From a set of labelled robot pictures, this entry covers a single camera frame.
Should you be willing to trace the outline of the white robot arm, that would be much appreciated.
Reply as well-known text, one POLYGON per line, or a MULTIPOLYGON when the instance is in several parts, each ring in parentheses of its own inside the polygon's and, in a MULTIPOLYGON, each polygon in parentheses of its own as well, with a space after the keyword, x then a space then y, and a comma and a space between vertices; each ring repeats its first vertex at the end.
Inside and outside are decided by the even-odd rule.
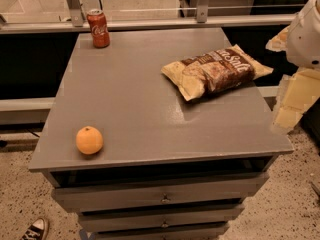
POLYGON ((320 97, 320 0, 309 0, 266 49, 285 51, 298 67, 291 77, 282 77, 273 110, 272 130, 287 134, 320 97))

